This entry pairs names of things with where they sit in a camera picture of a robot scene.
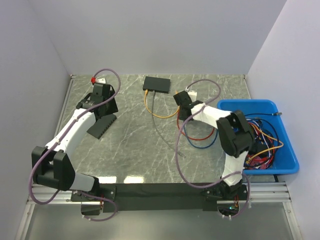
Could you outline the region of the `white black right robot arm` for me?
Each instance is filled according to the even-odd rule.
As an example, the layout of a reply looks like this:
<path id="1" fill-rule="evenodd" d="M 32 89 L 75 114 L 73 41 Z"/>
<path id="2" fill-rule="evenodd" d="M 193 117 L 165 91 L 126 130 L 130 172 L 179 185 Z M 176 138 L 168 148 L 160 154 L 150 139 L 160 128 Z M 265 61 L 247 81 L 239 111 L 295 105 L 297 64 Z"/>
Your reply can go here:
<path id="1" fill-rule="evenodd" d="M 173 96 L 180 108 L 180 117 L 186 124 L 190 120 L 208 124 L 215 129 L 220 145 L 225 152 L 224 169 L 220 180 L 208 185 L 190 183 L 183 175 L 178 154 L 175 153 L 177 170 L 183 181 L 197 189 L 216 187 L 218 194 L 226 200 L 237 195 L 242 186 L 242 172 L 245 159 L 254 143 L 254 136 L 242 111 L 227 111 L 209 106 L 206 102 L 198 101 L 187 91 L 181 91 Z"/>

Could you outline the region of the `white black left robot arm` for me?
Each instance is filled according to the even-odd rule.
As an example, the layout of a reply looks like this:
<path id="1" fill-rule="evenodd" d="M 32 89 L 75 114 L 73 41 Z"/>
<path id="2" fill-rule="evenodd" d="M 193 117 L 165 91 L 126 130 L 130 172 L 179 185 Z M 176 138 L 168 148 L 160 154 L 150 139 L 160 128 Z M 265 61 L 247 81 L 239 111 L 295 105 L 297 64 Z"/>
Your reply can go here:
<path id="1" fill-rule="evenodd" d="M 86 134 L 100 139 L 116 120 L 118 107 L 115 90 L 110 84 L 93 85 L 77 105 L 71 119 L 44 147 L 37 146 L 31 153 L 34 183 L 59 191 L 82 191 L 89 201 L 101 195 L 99 179 L 76 172 L 70 156 Z"/>

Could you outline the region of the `black network switch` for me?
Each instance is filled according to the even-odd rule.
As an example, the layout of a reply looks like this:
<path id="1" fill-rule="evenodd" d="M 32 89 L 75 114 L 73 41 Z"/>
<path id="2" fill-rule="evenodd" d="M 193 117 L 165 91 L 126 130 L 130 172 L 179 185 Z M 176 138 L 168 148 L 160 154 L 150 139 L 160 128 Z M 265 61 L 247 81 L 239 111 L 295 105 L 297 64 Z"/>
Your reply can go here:
<path id="1" fill-rule="evenodd" d="M 116 119 L 117 116 L 114 114 L 103 116 L 87 130 L 87 133 L 99 140 Z"/>
<path id="2" fill-rule="evenodd" d="M 171 80 L 168 78 L 146 76 L 144 78 L 142 90 L 168 94 L 170 92 L 170 87 Z"/>

